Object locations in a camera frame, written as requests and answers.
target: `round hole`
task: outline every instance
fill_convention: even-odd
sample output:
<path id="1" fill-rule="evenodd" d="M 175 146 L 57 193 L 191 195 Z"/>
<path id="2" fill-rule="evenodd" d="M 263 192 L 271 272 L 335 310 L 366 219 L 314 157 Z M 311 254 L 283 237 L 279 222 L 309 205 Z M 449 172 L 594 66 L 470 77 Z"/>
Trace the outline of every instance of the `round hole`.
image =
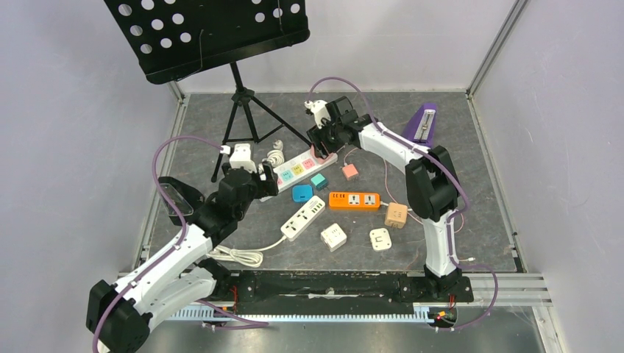
<path id="1" fill-rule="evenodd" d="M 154 8 L 154 2 L 152 0 L 141 0 L 141 6 L 145 10 L 151 10 Z"/>
<path id="2" fill-rule="evenodd" d="M 180 15 L 179 13 L 175 13 L 171 17 L 171 19 L 175 24 L 182 24 L 182 22 L 184 22 L 184 16 Z"/>
<path id="3" fill-rule="evenodd" d="M 149 44 L 143 44 L 141 46 L 141 52 L 143 54 L 149 54 L 152 52 L 152 46 L 150 46 Z"/>
<path id="4" fill-rule="evenodd" d="M 162 46 L 163 48 L 167 49 L 167 48 L 171 48 L 171 39 L 169 38 L 163 38 L 160 40 L 160 46 Z"/>
<path id="5" fill-rule="evenodd" d="M 117 10 L 119 10 L 119 13 L 121 13 L 122 16 L 130 16 L 130 14 L 132 13 L 132 8 L 126 4 L 119 5 L 119 7 L 117 7 Z"/>
<path id="6" fill-rule="evenodd" d="M 132 33 L 132 35 L 138 37 L 139 35 L 143 34 L 143 29 L 140 26 L 134 25 L 130 27 L 130 33 Z"/>
<path id="7" fill-rule="evenodd" d="M 164 26 L 165 24 L 161 20 L 152 21 L 152 28 L 156 29 L 157 31 L 160 31 Z"/>
<path id="8" fill-rule="evenodd" d="M 189 35 L 187 32 L 184 32 L 180 35 L 180 40 L 184 43 L 188 43 L 191 41 L 191 35 Z"/>

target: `music stand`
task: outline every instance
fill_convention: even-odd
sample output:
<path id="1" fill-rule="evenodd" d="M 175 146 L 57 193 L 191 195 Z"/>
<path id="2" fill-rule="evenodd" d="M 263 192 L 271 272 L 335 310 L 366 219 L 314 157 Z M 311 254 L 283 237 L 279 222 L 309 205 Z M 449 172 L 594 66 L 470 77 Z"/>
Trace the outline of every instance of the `music stand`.
<path id="1" fill-rule="evenodd" d="M 148 81 L 156 85 L 179 81 L 199 72 L 230 64 L 236 92 L 222 143 L 262 140 L 282 127 L 307 145 L 310 141 L 243 85 L 236 62 L 301 43 L 310 37 L 305 0 L 104 0 L 135 52 Z M 249 102 L 280 125 L 258 137 Z M 238 107 L 243 107 L 250 138 L 232 138 L 230 131 Z M 223 154 L 219 154 L 212 182 Z"/>

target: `blue square object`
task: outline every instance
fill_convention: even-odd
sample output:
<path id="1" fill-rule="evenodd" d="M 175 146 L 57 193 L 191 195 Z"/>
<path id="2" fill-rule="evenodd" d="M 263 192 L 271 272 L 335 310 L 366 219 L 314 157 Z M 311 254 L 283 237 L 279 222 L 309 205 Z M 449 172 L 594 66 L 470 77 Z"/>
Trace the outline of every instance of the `blue square object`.
<path id="1" fill-rule="evenodd" d="M 314 191 L 311 185 L 297 185 L 293 187 L 293 201 L 294 202 L 307 202 L 314 196 Z"/>
<path id="2" fill-rule="evenodd" d="M 322 188 L 326 188 L 327 185 L 329 185 L 329 182 L 327 181 L 327 179 L 325 179 L 323 174 L 317 174 L 315 176 L 312 176 L 312 179 L 310 179 L 310 181 L 312 182 L 312 184 L 314 184 L 314 187 L 317 190 L 321 190 Z"/>

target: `orange connector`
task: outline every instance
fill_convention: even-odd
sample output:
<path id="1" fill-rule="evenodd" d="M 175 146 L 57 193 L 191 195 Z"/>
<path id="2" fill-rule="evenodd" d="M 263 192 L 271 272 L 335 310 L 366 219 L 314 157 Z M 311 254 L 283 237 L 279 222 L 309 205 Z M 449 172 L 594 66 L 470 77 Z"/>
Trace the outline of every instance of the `orange connector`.
<path id="1" fill-rule="evenodd" d="M 380 201 L 378 193 L 330 193 L 330 210 L 376 211 Z"/>

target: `purple cable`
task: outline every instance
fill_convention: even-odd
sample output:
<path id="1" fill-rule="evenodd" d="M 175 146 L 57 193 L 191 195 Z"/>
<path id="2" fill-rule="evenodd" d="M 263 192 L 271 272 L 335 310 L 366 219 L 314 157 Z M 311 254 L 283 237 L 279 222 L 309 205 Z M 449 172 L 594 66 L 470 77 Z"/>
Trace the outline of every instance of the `purple cable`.
<path id="1" fill-rule="evenodd" d="M 252 320 L 247 320 L 246 318 L 242 318 L 240 316 L 236 316 L 232 313 L 229 313 L 225 310 L 222 310 L 220 307 L 217 307 L 216 305 L 210 303 L 210 302 L 206 302 L 205 300 L 196 300 L 195 302 L 198 302 L 202 305 L 206 305 L 208 307 L 212 307 L 214 310 L 218 311 L 219 313 L 221 313 L 222 315 L 227 316 L 228 318 L 233 318 L 234 320 L 240 321 L 240 322 L 244 322 L 245 326 L 223 326 L 223 327 L 217 327 L 215 326 L 214 329 L 216 331 L 234 331 L 237 329 L 259 329 L 261 327 L 267 327 L 269 325 L 268 322 L 262 322 L 262 321 L 252 321 Z"/>
<path id="2" fill-rule="evenodd" d="M 158 174 L 156 172 L 156 166 L 157 166 L 158 157 L 160 156 L 160 153 L 170 143 L 172 143 L 174 141 L 177 141 L 177 140 L 195 140 L 195 141 L 206 143 L 206 144 L 208 144 L 208 145 L 210 145 L 210 146 L 212 146 L 212 147 L 214 147 L 214 148 L 216 148 L 218 150 L 221 150 L 221 145 L 219 145 L 218 143 L 214 143 L 213 141 L 207 140 L 205 138 L 199 138 L 197 136 L 176 136 L 174 138 L 170 138 L 167 141 L 163 142 L 163 144 L 161 144 L 160 147 L 158 147 L 158 149 L 156 150 L 156 153 L 154 153 L 154 158 L 152 159 L 152 178 L 154 179 L 154 183 L 156 184 L 156 190 L 158 190 L 158 193 L 165 199 L 165 201 L 167 201 L 169 206 L 171 206 L 173 211 L 176 213 L 176 215 L 180 219 L 180 223 L 182 223 L 182 234 L 180 235 L 180 239 L 178 239 L 176 241 L 175 246 L 179 246 L 184 241 L 184 238 L 186 238 L 186 232 L 187 232 L 186 221 L 184 220 L 184 215 L 182 214 L 182 211 L 180 211 L 180 209 L 175 205 L 175 202 L 171 199 L 171 197 L 169 197 L 169 195 L 167 195 L 167 193 L 164 191 L 163 187 L 160 186 L 160 183 L 158 182 Z M 150 265 L 145 267 L 145 269 L 142 270 L 142 272 L 139 273 L 135 277 L 133 282 L 135 282 L 135 283 L 139 282 L 154 267 L 156 267 L 159 263 L 163 262 L 174 251 L 175 251 L 175 247 L 174 246 L 169 248 L 169 250 L 167 250 L 163 254 L 163 256 L 157 258 L 156 260 L 154 260 L 153 263 L 151 263 Z M 124 289 L 121 290 L 121 292 L 119 292 L 119 294 L 117 294 L 117 296 L 113 299 L 113 301 L 108 305 L 106 310 L 104 310 L 104 312 L 102 313 L 102 317 L 99 319 L 98 324 L 96 326 L 96 330 L 93 333 L 93 342 L 91 343 L 91 348 L 93 349 L 93 353 L 99 353 L 97 345 L 98 345 L 99 336 L 102 333 L 102 327 L 104 326 L 104 322 L 106 322 L 106 319 L 110 315 L 110 312 L 113 311 L 113 308 L 115 307 L 115 305 L 121 300 L 121 298 L 123 298 L 123 296 L 126 295 L 126 293 L 128 293 L 128 291 L 130 289 L 132 289 L 132 285 L 128 284 Z"/>
<path id="3" fill-rule="evenodd" d="M 483 318 L 485 318 L 487 315 L 490 314 L 490 312 L 492 311 L 492 308 L 494 307 L 494 303 L 496 302 L 496 298 L 498 297 L 498 278 L 496 277 L 496 273 L 494 272 L 494 270 L 492 270 L 487 265 L 476 264 L 476 265 L 462 266 L 459 263 L 457 263 L 457 261 L 455 261 L 455 259 L 453 258 L 453 255 L 454 255 L 453 242 L 452 242 L 452 240 L 453 240 L 453 238 L 452 238 L 453 230 L 450 227 L 450 222 L 455 217 L 457 217 L 458 215 L 468 211 L 468 209 L 470 208 L 470 202 L 468 200 L 468 196 L 466 195 L 466 192 L 461 187 L 461 185 L 459 185 L 459 181 L 450 173 L 450 171 L 446 167 L 444 167 L 440 162 L 438 162 L 438 160 L 436 160 L 435 158 L 433 158 L 429 154 L 426 154 L 423 151 L 420 151 L 417 147 L 415 147 L 415 145 L 413 143 L 411 143 L 411 142 L 409 142 L 407 140 L 404 140 L 400 136 L 394 134 L 392 131 L 381 129 L 381 126 L 379 126 L 379 124 L 377 123 L 377 119 L 376 119 L 375 115 L 372 112 L 372 108 L 370 106 L 370 103 L 369 103 L 368 99 L 366 98 L 364 93 L 362 93 L 362 91 L 356 85 L 351 83 L 351 81 L 349 81 L 347 79 L 343 79 L 341 77 L 337 77 L 337 76 L 324 77 L 324 78 L 320 79 L 319 81 L 317 81 L 312 86 L 312 88 L 310 88 L 310 91 L 308 92 L 308 96 L 306 97 L 306 101 L 311 101 L 312 93 L 314 92 L 314 88 L 316 88 L 316 86 L 318 86 L 321 82 L 327 81 L 329 79 L 334 79 L 336 81 L 344 82 L 344 83 L 348 84 L 349 86 L 351 86 L 355 91 L 357 91 L 358 94 L 360 95 L 360 97 L 364 100 L 364 105 L 366 106 L 366 110 L 367 110 L 367 112 L 368 112 L 368 114 L 369 114 L 369 116 L 371 118 L 372 123 L 375 125 L 375 128 L 377 128 L 377 130 L 382 135 L 387 135 L 392 140 L 395 140 L 398 143 L 404 145 L 405 147 L 409 148 L 411 151 L 414 151 L 417 154 L 420 154 L 424 158 L 427 158 L 436 167 L 440 168 L 442 173 L 444 173 L 444 175 L 446 175 L 447 178 L 450 179 L 450 181 L 453 184 L 453 186 L 455 186 L 455 189 L 457 189 L 457 191 L 461 195 L 461 198 L 464 200 L 464 208 L 462 208 L 460 210 L 456 210 L 455 212 L 451 213 L 449 218 L 447 219 L 447 242 L 448 242 L 449 258 L 450 258 L 451 263 L 455 267 L 460 268 L 462 270 L 472 270 L 472 269 L 476 269 L 476 268 L 482 268 L 482 269 L 487 270 L 489 273 L 491 273 L 492 274 L 492 279 L 494 280 L 494 295 L 492 296 L 492 301 L 490 302 L 489 306 L 486 308 L 486 311 L 483 314 L 481 314 L 481 316 L 479 316 L 475 320 L 472 320 L 470 322 L 462 324 L 462 325 L 460 325 L 458 327 L 454 327 L 453 329 L 443 329 L 443 330 L 451 331 L 451 330 L 463 329 L 464 327 L 471 326 L 471 325 L 476 324 L 477 322 L 481 321 Z"/>

